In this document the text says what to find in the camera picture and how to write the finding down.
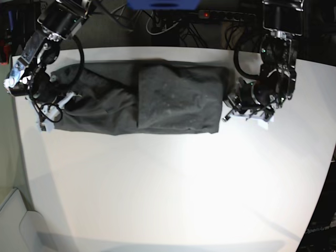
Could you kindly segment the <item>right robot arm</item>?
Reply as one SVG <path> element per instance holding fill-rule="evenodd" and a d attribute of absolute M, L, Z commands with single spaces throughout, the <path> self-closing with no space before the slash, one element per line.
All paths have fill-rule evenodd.
<path fill-rule="evenodd" d="M 65 104 L 75 96 L 71 88 L 80 79 L 85 66 L 83 46 L 76 32 L 94 9 L 92 1 L 54 1 L 39 16 L 41 28 L 28 40 L 4 80 L 4 88 L 10 95 L 28 98 L 42 127 L 48 122 L 60 122 Z M 80 63 L 73 80 L 61 84 L 46 73 L 46 68 L 57 60 L 60 44 L 67 39 L 77 45 Z"/>

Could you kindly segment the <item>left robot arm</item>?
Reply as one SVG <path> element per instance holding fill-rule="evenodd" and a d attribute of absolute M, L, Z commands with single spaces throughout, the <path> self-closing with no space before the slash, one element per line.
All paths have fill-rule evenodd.
<path fill-rule="evenodd" d="M 303 34 L 303 1 L 263 1 L 262 30 L 242 35 L 234 46 L 233 62 L 240 74 L 235 92 L 224 100 L 231 108 L 223 117 L 269 122 L 275 111 L 291 100 L 295 91 L 297 38 Z M 260 39 L 262 64 L 259 74 L 243 71 L 239 53 L 244 44 Z"/>

